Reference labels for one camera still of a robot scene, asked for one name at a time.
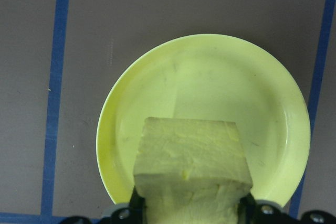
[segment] gray floor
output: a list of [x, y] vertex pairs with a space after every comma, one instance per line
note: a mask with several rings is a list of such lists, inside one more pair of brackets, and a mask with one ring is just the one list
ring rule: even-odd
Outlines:
[[[121, 73], [173, 38], [218, 33], [253, 42], [293, 75], [308, 102], [325, 0], [70, 0], [54, 216], [99, 218], [111, 204], [95, 134]], [[0, 0], [0, 212], [40, 214], [55, 0]], [[333, 22], [300, 212], [336, 214]]]

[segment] blue tape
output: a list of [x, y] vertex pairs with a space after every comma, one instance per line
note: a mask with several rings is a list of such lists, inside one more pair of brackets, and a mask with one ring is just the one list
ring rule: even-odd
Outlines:
[[7, 212], [0, 212], [0, 222], [5, 223], [39, 223], [39, 215], [25, 215], [25, 214], [10, 214]]
[[69, 0], [56, 0], [44, 152], [41, 223], [50, 223], [54, 195], [58, 117]]
[[[311, 136], [313, 136], [314, 127], [315, 127], [315, 119], [316, 119], [317, 107], [319, 104], [324, 67], [326, 65], [325, 60], [327, 57], [328, 43], [329, 43], [329, 38], [330, 38], [330, 30], [331, 30], [331, 23], [332, 23], [333, 14], [334, 14], [335, 1], [336, 0], [325, 0], [325, 4], [324, 4], [320, 38], [319, 38], [318, 50], [317, 50], [315, 67], [314, 67], [314, 72], [313, 72], [313, 78], [311, 82], [309, 102], [308, 102]], [[298, 188], [296, 189], [290, 201], [289, 214], [294, 218], [297, 218], [298, 213], [299, 213], [303, 185], [305, 182], [304, 181], [305, 175], [306, 175], [306, 172], [304, 173], [300, 181], [300, 184]]]

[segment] tofu block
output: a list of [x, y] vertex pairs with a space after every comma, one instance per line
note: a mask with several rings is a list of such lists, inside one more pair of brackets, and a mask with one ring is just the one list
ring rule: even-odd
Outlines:
[[147, 118], [134, 166], [148, 224], [237, 223], [252, 188], [235, 123]]

